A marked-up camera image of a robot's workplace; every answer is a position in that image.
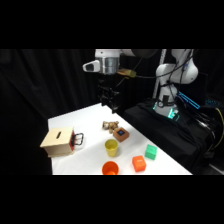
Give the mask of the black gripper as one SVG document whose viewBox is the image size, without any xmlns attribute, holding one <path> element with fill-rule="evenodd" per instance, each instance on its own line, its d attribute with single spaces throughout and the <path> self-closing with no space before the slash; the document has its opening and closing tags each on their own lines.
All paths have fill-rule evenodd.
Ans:
<svg viewBox="0 0 224 224">
<path fill-rule="evenodd" d="M 115 97 L 117 95 L 115 76 L 100 74 L 98 78 L 98 97 L 102 106 L 112 106 L 112 114 L 116 113 L 118 110 L 118 106 L 115 102 Z"/>
</svg>

